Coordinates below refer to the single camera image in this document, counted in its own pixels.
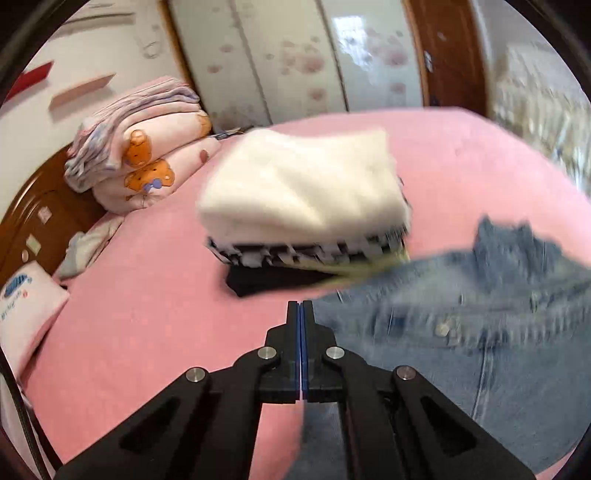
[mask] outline denim shirt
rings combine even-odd
[[[471,251],[414,261],[313,302],[316,322],[370,365],[411,365],[539,473],[591,423],[591,271],[481,221]],[[306,404],[287,478],[345,479],[335,404]]]

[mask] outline metal screw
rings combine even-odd
[[[332,360],[338,360],[345,356],[345,351],[339,346],[332,346],[326,349],[326,355]]]
[[[199,368],[199,367],[189,368],[189,370],[187,370],[187,373],[185,373],[185,377],[190,382],[193,382],[193,383],[200,382],[201,380],[203,380],[205,378],[205,370],[203,368]]]
[[[403,380],[412,380],[417,376],[417,371],[408,365],[402,365],[396,369],[396,374]]]
[[[263,360],[270,360],[274,356],[276,356],[277,350],[275,350],[272,346],[264,346],[259,348],[258,356]]]

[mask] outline cartoon bear print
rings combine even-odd
[[[152,142],[143,130],[133,130],[129,136],[129,147],[124,154],[125,161],[132,167],[143,167],[152,159]]]
[[[203,110],[197,112],[197,118],[201,124],[201,130],[199,131],[198,138],[203,138],[212,130],[212,121],[209,119],[207,113],[205,113]]]
[[[170,187],[174,183],[174,172],[168,162],[162,158],[133,171],[125,176],[125,187],[135,192],[147,194],[151,189]]]

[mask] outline pink bedsheet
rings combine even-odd
[[[465,111],[339,114],[274,127],[324,135],[383,126],[413,206],[412,257],[472,244],[484,214],[529,220],[591,264],[591,205],[541,155]],[[179,190],[131,213],[47,336],[26,392],[50,442],[69,460],[188,367],[229,366],[285,321],[291,291],[238,300],[203,246],[195,200],[224,151]],[[265,406],[251,478],[280,479],[297,453],[301,405]]]

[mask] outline wooden bed frame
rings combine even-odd
[[[28,261],[37,261],[53,274],[70,238],[86,232],[106,213],[91,191],[76,193],[66,184],[68,147],[25,182],[0,223],[0,287]]]

